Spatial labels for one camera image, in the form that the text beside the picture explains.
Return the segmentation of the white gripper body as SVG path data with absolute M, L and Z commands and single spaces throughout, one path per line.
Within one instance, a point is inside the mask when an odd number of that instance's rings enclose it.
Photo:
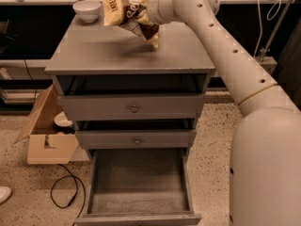
M 166 24 L 166 20 L 160 14 L 161 0 L 148 0 L 147 14 L 151 22 L 155 24 Z

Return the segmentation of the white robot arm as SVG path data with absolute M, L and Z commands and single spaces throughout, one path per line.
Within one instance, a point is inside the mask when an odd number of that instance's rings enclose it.
M 155 24 L 185 23 L 243 116 L 230 151 L 230 226 L 301 226 L 301 111 L 215 18 L 217 0 L 147 0 Z

